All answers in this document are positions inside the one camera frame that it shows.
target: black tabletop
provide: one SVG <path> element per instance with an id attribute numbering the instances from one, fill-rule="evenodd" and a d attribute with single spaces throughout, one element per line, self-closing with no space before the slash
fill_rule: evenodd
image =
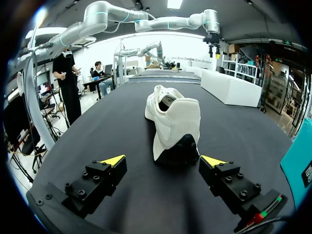
<path id="1" fill-rule="evenodd" d="M 96 83 L 99 83 L 99 82 L 106 80 L 106 79 L 109 79 L 109 78 L 112 78 L 112 76 L 111 75 L 101 76 L 97 80 L 89 81 L 87 83 L 84 83 L 83 85 L 86 86 L 86 85 L 90 85 L 90 84 L 96 84 Z"/>
<path id="2" fill-rule="evenodd" d="M 240 218 L 214 197 L 197 163 L 171 171 L 153 163 L 153 122 L 144 118 L 147 96 L 160 83 L 126 83 L 98 101 L 58 140 L 33 184 L 64 184 L 80 176 L 93 160 L 127 156 L 128 172 L 112 197 L 86 220 L 126 234 L 233 233 Z M 227 106 L 198 84 L 162 83 L 200 104 L 199 152 L 241 166 L 262 193 L 276 189 L 289 200 L 280 215 L 294 209 L 279 163 L 291 145 L 284 132 L 256 108 Z"/>

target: sneaker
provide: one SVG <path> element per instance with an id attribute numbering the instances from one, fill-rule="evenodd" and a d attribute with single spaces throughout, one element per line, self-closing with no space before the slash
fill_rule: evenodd
<path id="1" fill-rule="evenodd" d="M 174 88 L 157 85 L 148 96 L 145 117 L 154 121 L 154 161 L 181 165 L 199 159 L 200 108 L 198 101 L 185 98 Z"/>

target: person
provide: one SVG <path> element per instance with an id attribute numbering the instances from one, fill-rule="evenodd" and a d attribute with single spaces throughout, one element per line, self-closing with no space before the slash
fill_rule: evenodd
<path id="1" fill-rule="evenodd" d="M 95 62 L 96 69 L 92 73 L 92 77 L 101 77 L 104 76 L 104 72 L 101 70 L 102 63 L 100 61 Z M 114 89 L 113 80 L 107 79 L 102 81 L 99 85 L 99 88 L 101 90 L 101 93 L 103 96 L 107 95 L 107 87 L 111 87 L 111 91 Z"/>
<path id="2" fill-rule="evenodd" d="M 78 74 L 80 74 L 80 70 L 75 67 L 73 53 L 68 48 L 53 60 L 53 75 L 58 79 L 69 125 L 72 125 L 81 116 L 80 100 L 75 81 L 75 76 Z"/>

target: green light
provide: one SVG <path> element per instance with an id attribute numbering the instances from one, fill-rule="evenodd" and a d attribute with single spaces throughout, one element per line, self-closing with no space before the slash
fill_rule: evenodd
<path id="1" fill-rule="evenodd" d="M 268 215 L 266 211 L 262 211 L 260 214 L 262 215 L 263 218 L 265 218 Z"/>

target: black pants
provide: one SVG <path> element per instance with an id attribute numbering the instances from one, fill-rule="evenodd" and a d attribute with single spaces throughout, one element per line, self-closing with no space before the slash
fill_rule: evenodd
<path id="1" fill-rule="evenodd" d="M 62 98 L 65 105 L 69 124 L 72 125 L 81 116 L 81 106 L 77 87 L 74 82 L 61 87 Z"/>

